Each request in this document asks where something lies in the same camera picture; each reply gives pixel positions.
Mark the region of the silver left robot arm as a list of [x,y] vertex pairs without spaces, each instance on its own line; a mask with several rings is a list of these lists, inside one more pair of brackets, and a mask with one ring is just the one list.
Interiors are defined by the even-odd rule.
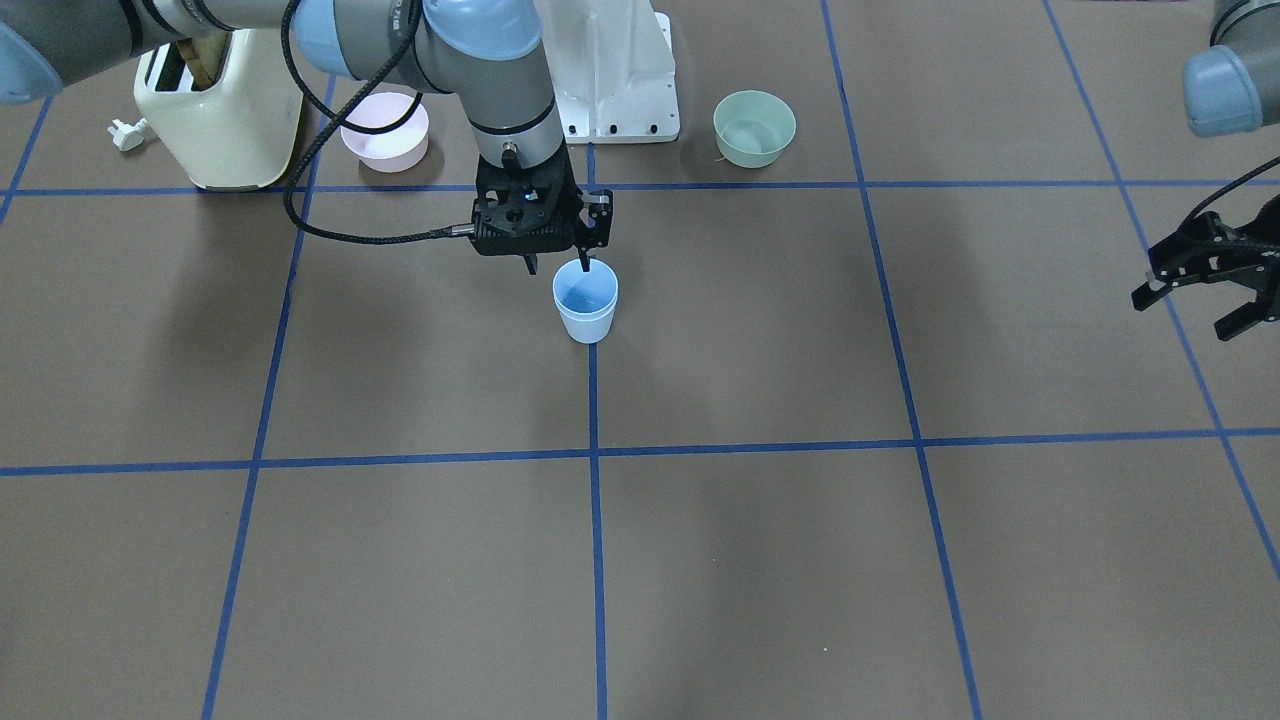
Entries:
[[[1183,95],[1188,126],[1201,138],[1276,126],[1279,4],[1216,1],[1210,46],[1185,63]],[[1231,191],[1275,168],[1277,159],[1271,159],[1226,183],[1148,249],[1148,279],[1132,292],[1137,311],[1181,287],[1231,283],[1253,291],[1254,297],[1215,322],[1219,340],[1228,342],[1258,324],[1277,322],[1277,199],[1271,197],[1243,225],[1230,225],[1211,210]]]

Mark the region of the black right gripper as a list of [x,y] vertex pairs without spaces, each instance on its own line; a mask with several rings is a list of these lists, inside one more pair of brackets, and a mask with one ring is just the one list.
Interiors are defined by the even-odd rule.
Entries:
[[538,275],[538,255],[573,249],[586,274],[595,250],[611,242],[613,193],[582,191],[567,150],[518,170],[481,158],[475,184],[470,242],[484,258],[524,258],[527,273]]

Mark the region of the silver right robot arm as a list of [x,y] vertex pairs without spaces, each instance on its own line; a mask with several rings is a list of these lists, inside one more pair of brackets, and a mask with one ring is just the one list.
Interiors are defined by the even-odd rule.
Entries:
[[312,67],[360,81],[357,99],[390,82],[460,100],[479,150],[470,222],[355,236],[310,225],[294,208],[300,177],[356,108],[333,110],[300,81],[328,119],[285,182],[285,213],[308,234],[367,246],[465,238],[483,256],[521,258],[530,273],[540,255],[568,250],[589,272],[609,242],[613,195],[586,193],[573,178],[530,1],[5,1],[1,23],[5,104],[51,97],[166,44],[239,29],[276,31],[288,70],[300,50]]

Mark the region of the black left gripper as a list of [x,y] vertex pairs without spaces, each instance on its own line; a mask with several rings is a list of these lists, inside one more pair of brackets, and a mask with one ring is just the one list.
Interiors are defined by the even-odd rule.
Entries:
[[1146,311],[1175,287],[1233,282],[1258,295],[1215,322],[1220,341],[1276,322],[1277,220],[1279,197],[1272,197],[1244,225],[1229,225],[1216,211],[1181,223],[1148,251],[1148,279],[1132,291],[1133,309]]

